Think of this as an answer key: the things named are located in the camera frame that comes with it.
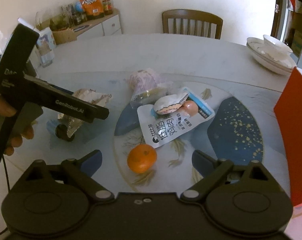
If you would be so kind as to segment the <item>left hand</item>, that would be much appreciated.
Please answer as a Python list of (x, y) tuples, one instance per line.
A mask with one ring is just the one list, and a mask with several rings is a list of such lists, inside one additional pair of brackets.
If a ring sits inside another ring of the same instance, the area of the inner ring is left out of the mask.
[(23, 143), (23, 138), (32, 139), (34, 130), (31, 125), (26, 128), (15, 125), (19, 111), (13, 109), (0, 95), (0, 159), (2, 155), (12, 155), (15, 147)]

